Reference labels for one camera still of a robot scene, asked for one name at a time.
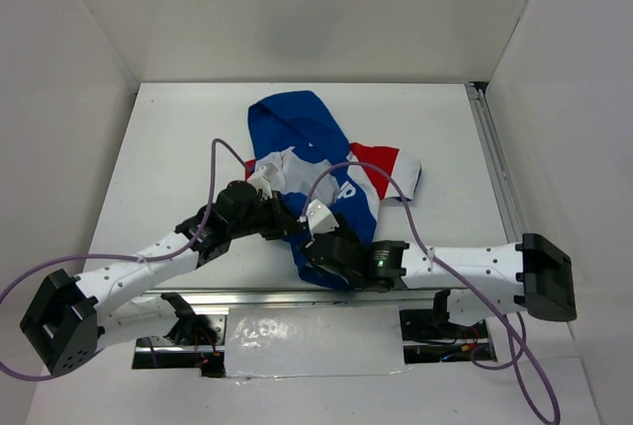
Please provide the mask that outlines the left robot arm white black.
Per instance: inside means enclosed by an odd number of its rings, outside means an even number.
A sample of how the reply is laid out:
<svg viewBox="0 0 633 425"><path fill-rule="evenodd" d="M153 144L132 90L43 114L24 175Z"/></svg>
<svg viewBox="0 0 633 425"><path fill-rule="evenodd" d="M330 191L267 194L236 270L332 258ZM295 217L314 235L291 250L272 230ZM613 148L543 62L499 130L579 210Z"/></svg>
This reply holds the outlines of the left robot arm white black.
<svg viewBox="0 0 633 425"><path fill-rule="evenodd" d="M194 336L202 320L180 295L141 296L190 274L227 253L235 239L258 234L278 240L303 233L306 221L291 213L277 191L233 181L217 198L135 255L104 256L106 266L71 276L47 275L20 329L53 378L65 376L102 350L143 336L174 345Z"/></svg>

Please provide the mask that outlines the blue white red jacket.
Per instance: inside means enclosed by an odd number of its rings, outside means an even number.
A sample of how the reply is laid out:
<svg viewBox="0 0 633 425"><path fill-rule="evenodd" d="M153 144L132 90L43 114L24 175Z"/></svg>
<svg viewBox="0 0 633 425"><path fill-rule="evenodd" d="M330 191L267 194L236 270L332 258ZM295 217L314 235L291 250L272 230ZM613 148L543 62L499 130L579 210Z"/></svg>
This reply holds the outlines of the blue white red jacket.
<svg viewBox="0 0 633 425"><path fill-rule="evenodd" d="M342 213L361 236L374 239L383 199L411 201L421 164L389 146L347 139L322 100L311 91L275 94L248 110L254 169L271 163L283 177L278 190L291 213L302 218L319 200ZM301 277L305 233L286 237Z"/></svg>

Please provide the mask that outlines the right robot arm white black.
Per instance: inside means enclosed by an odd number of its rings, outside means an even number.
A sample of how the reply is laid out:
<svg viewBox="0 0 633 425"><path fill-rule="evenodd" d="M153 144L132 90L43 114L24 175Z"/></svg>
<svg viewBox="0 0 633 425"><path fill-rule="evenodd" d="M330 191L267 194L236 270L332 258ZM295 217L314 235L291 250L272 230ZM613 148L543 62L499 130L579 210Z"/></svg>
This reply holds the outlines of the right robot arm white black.
<svg viewBox="0 0 633 425"><path fill-rule="evenodd" d="M431 325L443 338L492 316L489 303L543 321L578 316L571 257L540 234L484 248L421 249L396 240L365 246L342 215L319 203L303 220L311 237L300 250L311 267L359 292L432 291Z"/></svg>

